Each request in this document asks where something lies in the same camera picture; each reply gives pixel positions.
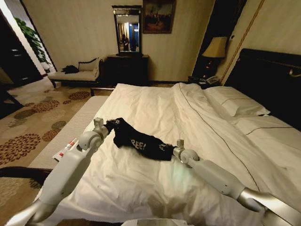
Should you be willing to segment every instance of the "upholstered bench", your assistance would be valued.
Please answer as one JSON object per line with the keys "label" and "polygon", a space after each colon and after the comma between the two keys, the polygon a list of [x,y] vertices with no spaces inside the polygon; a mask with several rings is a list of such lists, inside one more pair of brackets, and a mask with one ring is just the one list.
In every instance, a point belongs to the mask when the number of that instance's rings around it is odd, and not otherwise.
{"label": "upholstered bench", "polygon": [[56,81],[100,83],[100,78],[103,76],[102,71],[103,60],[95,58],[88,62],[79,62],[79,72],[77,73],[52,72],[47,75],[53,87],[56,88]]}

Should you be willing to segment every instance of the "lamp shade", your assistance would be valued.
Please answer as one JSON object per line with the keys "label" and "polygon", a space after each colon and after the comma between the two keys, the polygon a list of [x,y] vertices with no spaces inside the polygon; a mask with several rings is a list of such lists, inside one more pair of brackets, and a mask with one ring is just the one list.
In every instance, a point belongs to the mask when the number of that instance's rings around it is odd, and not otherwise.
{"label": "lamp shade", "polygon": [[227,37],[214,37],[206,51],[202,54],[204,57],[222,58],[226,56]]}

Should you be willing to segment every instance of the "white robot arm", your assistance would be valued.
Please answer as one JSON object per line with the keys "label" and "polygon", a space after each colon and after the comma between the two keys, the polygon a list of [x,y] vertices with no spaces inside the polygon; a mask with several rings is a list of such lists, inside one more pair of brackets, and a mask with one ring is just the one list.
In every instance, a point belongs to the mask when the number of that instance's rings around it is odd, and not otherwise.
{"label": "white robot arm", "polygon": [[[30,207],[14,215],[6,226],[37,225],[47,219],[58,204],[76,187],[96,152],[109,134],[103,119],[94,119],[93,131],[79,137],[78,144],[68,151],[45,180],[41,196]],[[269,193],[245,187],[234,175],[209,160],[202,160],[195,151],[184,149],[178,140],[173,155],[193,168],[207,183],[223,195],[237,200],[244,207],[259,212],[265,210],[265,226],[301,226],[301,213]]]}
{"label": "white robot arm", "polygon": [[237,200],[249,210],[265,210],[261,220],[265,226],[301,226],[301,213],[270,193],[254,191],[244,186],[236,176],[209,160],[202,160],[197,153],[184,149],[184,141],[178,140],[174,156],[193,168],[208,184],[223,195]]}
{"label": "white robot arm", "polygon": [[28,208],[14,215],[5,225],[36,225],[47,219],[58,204],[75,189],[88,168],[91,157],[109,134],[103,119],[94,119],[93,131],[86,131],[79,142],[66,152],[46,178],[40,197]]}

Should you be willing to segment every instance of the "mirror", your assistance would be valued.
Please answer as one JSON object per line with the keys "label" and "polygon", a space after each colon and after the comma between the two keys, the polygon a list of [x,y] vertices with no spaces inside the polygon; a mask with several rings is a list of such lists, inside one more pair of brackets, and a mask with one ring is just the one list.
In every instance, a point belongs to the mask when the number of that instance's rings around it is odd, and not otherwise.
{"label": "mirror", "polygon": [[141,6],[112,6],[118,55],[141,55]]}

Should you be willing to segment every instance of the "patterned carpet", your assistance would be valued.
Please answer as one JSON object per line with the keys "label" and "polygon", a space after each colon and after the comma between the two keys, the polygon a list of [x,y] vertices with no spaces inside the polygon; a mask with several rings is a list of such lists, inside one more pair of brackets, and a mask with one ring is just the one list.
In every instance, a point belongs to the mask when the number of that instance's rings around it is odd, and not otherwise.
{"label": "patterned carpet", "polygon": [[[27,167],[90,98],[90,88],[61,86],[54,89],[47,77],[8,92],[23,108],[0,120],[0,168]],[[155,84],[171,87],[172,84]],[[96,95],[109,96],[99,91]],[[0,225],[32,203],[40,186],[33,180],[0,178]],[[86,220],[64,220],[59,226],[120,225]]]}

